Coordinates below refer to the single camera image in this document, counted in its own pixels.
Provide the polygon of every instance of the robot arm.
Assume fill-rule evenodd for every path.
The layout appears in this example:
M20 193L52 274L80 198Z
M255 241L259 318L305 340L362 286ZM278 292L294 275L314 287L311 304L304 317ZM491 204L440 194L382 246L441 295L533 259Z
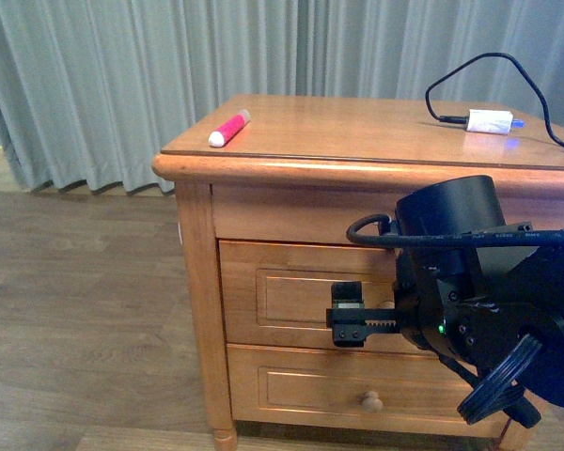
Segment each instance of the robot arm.
M541 416L525 388L564 407L564 230L506 225L485 176L410 194L396 218L363 218L347 233L360 245L401 248L395 308L365 309L358 282L333 284L327 323L335 344L401 333L436 353L474 388L458 408L468 424L503 410L533 427ZM358 233L374 222L378 236Z

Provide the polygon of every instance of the screw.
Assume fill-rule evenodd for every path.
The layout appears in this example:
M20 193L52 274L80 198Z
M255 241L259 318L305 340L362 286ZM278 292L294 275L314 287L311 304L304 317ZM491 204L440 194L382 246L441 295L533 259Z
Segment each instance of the screw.
M449 293L448 296L449 300L452 301L453 303L456 303L457 301L460 300L460 293L458 293L457 291L451 291Z

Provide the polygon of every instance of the curtain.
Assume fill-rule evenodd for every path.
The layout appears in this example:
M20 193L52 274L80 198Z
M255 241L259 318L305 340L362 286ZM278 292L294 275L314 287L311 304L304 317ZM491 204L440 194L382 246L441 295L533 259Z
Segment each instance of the curtain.
M564 126L564 0L0 0L1 138L30 188L169 191L152 157L237 93L421 99L483 52ZM506 60L437 91L541 116Z

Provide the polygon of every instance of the wooden drawer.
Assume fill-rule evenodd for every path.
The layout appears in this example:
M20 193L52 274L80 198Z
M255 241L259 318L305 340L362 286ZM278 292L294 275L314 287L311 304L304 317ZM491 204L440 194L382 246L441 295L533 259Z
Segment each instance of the wooden drawer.
M316 245L219 242L227 342L333 349L326 308L335 281L361 280L366 307L393 305L395 253ZM422 353L400 334L365 350Z
M496 413L467 426L456 409L470 387L435 358L337 350L228 345L232 415L237 420L498 437ZM365 412L364 394L383 403Z
M408 193L369 193L307 188L213 186L218 238L348 244L347 227L374 213L394 216ZM531 221L536 229L564 228L564 200L500 198L506 222ZM375 234L375 227L364 233Z
M353 222L392 213L403 194L357 193L307 188L213 186L218 238L350 244ZM364 232L376 233L375 226Z

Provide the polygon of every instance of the wooden nightstand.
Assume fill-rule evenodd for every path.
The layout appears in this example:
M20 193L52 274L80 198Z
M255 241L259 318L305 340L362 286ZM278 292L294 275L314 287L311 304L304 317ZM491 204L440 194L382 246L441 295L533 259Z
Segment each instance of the wooden nightstand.
M435 108L464 115L480 106ZM252 121L225 148L209 148L211 131L242 108ZM345 231L362 216L392 213L418 188L486 174L508 223L564 227L564 149L540 120L519 117L525 128L501 136L439 125L423 101L242 95L162 149L153 166L176 182L218 449L235 449L235 420L525 446L530 431L502 412L467 426L456 408L469 387L401 335L339 350L325 329L334 281L363 281L371 306L393 302L395 254L355 247ZM362 405L368 392L381 402Z

